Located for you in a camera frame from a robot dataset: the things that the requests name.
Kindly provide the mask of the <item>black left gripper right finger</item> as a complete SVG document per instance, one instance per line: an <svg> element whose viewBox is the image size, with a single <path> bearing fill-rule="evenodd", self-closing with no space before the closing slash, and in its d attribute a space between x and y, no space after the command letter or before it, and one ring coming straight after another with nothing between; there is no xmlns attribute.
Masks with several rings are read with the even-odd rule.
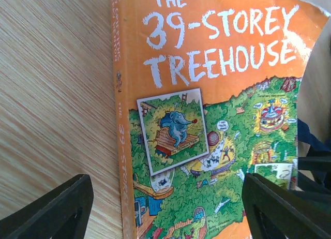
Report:
<svg viewBox="0 0 331 239"><path fill-rule="evenodd" d="M317 184L287 190L246 174L242 200L253 238L330 238L330 191Z"/></svg>

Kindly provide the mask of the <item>navy blue student backpack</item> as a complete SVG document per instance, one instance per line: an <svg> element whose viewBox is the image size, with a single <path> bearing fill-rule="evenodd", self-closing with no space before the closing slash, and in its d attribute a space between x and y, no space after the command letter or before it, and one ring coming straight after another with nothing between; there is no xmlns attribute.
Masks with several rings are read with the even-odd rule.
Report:
<svg viewBox="0 0 331 239"><path fill-rule="evenodd" d="M299 168L310 171L318 184L330 190L330 139L321 142L300 119L297 127L299 142L309 145L306 159L303 164L299 164Z"/></svg>

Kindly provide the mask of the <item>orange Treehouse book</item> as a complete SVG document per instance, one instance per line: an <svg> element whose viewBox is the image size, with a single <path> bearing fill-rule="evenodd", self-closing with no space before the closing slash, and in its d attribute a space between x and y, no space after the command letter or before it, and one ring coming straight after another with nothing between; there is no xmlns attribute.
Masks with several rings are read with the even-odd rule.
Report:
<svg viewBox="0 0 331 239"><path fill-rule="evenodd" d="M242 187L298 179L297 99L330 12L110 0L124 238L251 238Z"/></svg>

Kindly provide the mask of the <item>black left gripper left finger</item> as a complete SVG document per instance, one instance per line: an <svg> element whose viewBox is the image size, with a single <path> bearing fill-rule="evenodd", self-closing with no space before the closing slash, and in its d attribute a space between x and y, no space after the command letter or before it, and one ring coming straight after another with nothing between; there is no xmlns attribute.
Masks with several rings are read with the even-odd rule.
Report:
<svg viewBox="0 0 331 239"><path fill-rule="evenodd" d="M84 238L93 200L90 176L78 174L1 219L1 238Z"/></svg>

